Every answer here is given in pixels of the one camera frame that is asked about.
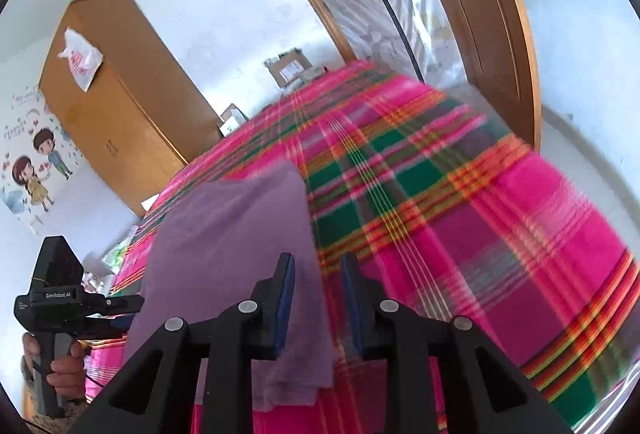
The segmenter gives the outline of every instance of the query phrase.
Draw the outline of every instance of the bed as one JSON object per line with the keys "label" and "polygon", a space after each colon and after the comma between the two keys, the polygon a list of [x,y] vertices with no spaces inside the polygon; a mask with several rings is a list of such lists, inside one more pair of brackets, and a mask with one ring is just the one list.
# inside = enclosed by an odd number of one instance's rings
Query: bed
{"label": "bed", "polygon": [[[471,317],[570,425],[638,361],[638,263],[590,202],[500,122],[369,62],[268,107],[185,167],[140,225],[112,293],[140,290],[154,234],[189,190],[283,159],[307,186],[338,360],[315,406],[255,412],[256,432],[382,429],[385,368],[351,343],[345,252],[421,315]],[[95,345],[92,378],[117,372],[124,341]]]}

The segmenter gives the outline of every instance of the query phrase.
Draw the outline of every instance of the human hand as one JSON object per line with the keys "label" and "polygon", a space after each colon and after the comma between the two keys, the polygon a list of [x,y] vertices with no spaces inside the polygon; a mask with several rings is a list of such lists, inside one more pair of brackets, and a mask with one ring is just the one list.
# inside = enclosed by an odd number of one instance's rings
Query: human hand
{"label": "human hand", "polygon": [[[33,372],[33,356],[40,354],[40,346],[30,333],[22,336],[24,359]],[[69,400],[84,398],[84,353],[78,341],[71,345],[70,354],[57,358],[51,363],[51,374],[47,382],[56,389],[56,393]]]}

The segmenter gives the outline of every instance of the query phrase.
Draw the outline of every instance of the purple towel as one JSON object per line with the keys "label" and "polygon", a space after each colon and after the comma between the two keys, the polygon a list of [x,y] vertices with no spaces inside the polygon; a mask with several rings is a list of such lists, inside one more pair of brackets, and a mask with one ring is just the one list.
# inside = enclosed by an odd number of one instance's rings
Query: purple towel
{"label": "purple towel", "polygon": [[[168,318],[199,322],[249,298],[273,275],[280,252],[296,259],[287,342],[275,362],[253,362],[254,410],[313,405],[333,385],[334,344],[306,206],[291,163],[242,181],[201,184],[167,214],[145,271],[145,305],[129,331],[125,359]],[[206,364],[196,403],[202,403]]]}

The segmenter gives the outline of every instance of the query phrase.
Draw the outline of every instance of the metal pivot bolt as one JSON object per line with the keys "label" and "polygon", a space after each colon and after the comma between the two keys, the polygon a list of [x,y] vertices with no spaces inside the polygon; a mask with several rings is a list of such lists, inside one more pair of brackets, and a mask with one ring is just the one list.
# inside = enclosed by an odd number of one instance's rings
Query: metal pivot bolt
{"label": "metal pivot bolt", "polygon": [[380,309],[387,313],[395,313],[400,309],[400,305],[393,299],[384,299],[380,303]]}
{"label": "metal pivot bolt", "polygon": [[459,316],[453,319],[453,325],[460,331],[469,331],[474,323],[467,317]]}
{"label": "metal pivot bolt", "polygon": [[253,300],[243,300],[238,304],[241,313],[253,313],[258,309],[258,303]]}
{"label": "metal pivot bolt", "polygon": [[167,331],[179,331],[180,329],[182,329],[183,325],[184,320],[178,317],[174,317],[172,319],[168,319],[168,321],[164,323],[164,328]]}

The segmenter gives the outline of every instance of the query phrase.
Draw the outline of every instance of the brown cabinet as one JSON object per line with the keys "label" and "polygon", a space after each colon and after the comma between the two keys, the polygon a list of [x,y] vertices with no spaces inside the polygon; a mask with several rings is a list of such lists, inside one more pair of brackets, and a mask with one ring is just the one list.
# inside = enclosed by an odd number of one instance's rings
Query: brown cabinet
{"label": "brown cabinet", "polygon": [[[104,54],[84,93],[66,60],[67,27]],[[222,121],[134,0],[75,0],[62,19],[40,88],[93,169],[137,215],[188,162],[221,138]]]}

